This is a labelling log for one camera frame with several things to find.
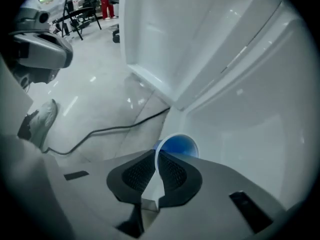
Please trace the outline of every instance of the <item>black slot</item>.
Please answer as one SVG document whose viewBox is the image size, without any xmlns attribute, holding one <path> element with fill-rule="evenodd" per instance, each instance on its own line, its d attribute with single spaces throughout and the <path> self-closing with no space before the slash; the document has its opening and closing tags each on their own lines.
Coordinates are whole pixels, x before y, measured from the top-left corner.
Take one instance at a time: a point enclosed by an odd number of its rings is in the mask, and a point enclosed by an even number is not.
<svg viewBox="0 0 320 240">
<path fill-rule="evenodd" d="M 61 47 L 60 42 L 54 35 L 42 33 L 42 34 L 38 34 L 38 37 Z"/>
<path fill-rule="evenodd" d="M 255 234 L 273 222 L 243 191 L 234 192 L 229 197 Z"/>
<path fill-rule="evenodd" d="M 81 178 L 81 177 L 87 176 L 87 175 L 89 175 L 88 172 L 86 172 L 85 170 L 81 170 L 81 171 L 65 174 L 64 178 L 67 181 L 71 181 L 71 180 L 75 180 L 75 179 L 78 179 L 78 178 Z"/>
</svg>

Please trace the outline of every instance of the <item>white cabinet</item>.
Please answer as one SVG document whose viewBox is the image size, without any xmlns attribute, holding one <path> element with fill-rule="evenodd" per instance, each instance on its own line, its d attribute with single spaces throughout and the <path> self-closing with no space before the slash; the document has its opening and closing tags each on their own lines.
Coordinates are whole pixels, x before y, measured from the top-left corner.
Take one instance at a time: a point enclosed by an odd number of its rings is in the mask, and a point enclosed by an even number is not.
<svg viewBox="0 0 320 240">
<path fill-rule="evenodd" d="M 179 109 L 220 78 L 280 4 L 280 0 L 120 2 L 122 57 Z"/>
<path fill-rule="evenodd" d="M 286 208 L 319 165 L 320 61 L 283 0 L 125 0 L 121 52 L 169 102 L 160 139 L 182 132 Z"/>
</svg>

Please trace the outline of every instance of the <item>chair wheel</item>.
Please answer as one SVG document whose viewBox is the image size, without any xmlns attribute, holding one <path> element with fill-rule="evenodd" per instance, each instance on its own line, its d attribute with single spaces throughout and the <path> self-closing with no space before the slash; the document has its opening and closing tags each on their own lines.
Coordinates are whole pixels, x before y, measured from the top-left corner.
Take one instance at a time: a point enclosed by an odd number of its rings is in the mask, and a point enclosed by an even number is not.
<svg viewBox="0 0 320 240">
<path fill-rule="evenodd" d="M 112 41 L 114 43 L 120 43 L 120 36 L 119 35 L 115 35 L 113 38 L 112 38 Z"/>
</svg>

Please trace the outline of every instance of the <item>person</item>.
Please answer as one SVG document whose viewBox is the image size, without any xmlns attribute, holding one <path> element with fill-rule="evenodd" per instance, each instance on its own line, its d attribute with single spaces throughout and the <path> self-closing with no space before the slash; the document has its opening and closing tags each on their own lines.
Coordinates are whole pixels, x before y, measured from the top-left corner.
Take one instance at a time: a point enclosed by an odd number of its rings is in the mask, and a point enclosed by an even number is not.
<svg viewBox="0 0 320 240">
<path fill-rule="evenodd" d="M 102 18 L 104 20 L 112 19 L 115 17 L 114 6 L 109 3 L 109 0 L 101 0 Z"/>
</svg>

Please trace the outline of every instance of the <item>gray surface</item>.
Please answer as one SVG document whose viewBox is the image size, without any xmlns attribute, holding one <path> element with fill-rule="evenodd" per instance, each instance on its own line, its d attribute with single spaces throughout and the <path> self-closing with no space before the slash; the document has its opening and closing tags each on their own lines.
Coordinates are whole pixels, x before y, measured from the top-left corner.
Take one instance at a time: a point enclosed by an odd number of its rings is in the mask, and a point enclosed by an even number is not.
<svg viewBox="0 0 320 240">
<path fill-rule="evenodd" d="M 53 157 L 41 154 L 30 142 L 12 136 L 0 139 L 0 143 L 1 171 L 8 190 L 52 236 L 131 239 L 113 226 L 127 220 L 133 206 L 113 196 L 106 178 L 112 168 L 138 157 L 143 151 L 61 170 Z M 162 208 L 140 239 L 252 237 L 253 232 L 229 198 L 235 191 L 245 191 L 272 219 L 285 214 L 272 196 L 233 169 L 198 158 L 177 157 L 201 172 L 202 187 L 184 206 Z M 63 174 L 79 170 L 90 175 L 65 180 Z"/>
<path fill-rule="evenodd" d="M 20 87 L 2 55 L 0 69 L 0 134 L 17 135 L 32 99 Z"/>
<path fill-rule="evenodd" d="M 143 154 L 138 152 L 99 163 L 63 168 L 64 173 L 80 170 L 90 175 L 71 180 L 70 184 L 96 214 L 112 225 L 127 218 L 132 208 L 119 202 L 106 185 L 108 172 L 115 166 Z M 141 239 L 244 239 L 253 236 L 247 222 L 229 198 L 244 191 L 272 219 L 284 213 L 283 207 L 268 193 L 235 170 L 214 162 L 176 155 L 192 164 L 202 174 L 202 187 L 186 205 L 163 208 Z"/>
<path fill-rule="evenodd" d="M 158 213 L 158 208 L 154 200 L 141 198 L 141 209 Z"/>
<path fill-rule="evenodd" d="M 144 209 L 141 210 L 141 217 L 142 217 L 144 231 L 148 230 L 148 228 L 152 225 L 152 223 L 157 218 L 158 214 L 159 214 L 158 212 L 151 211 L 151 210 L 144 210 Z"/>
<path fill-rule="evenodd" d="M 93 214 L 55 159 L 16 136 L 0 136 L 2 179 L 30 218 L 55 239 L 132 239 Z"/>
</svg>

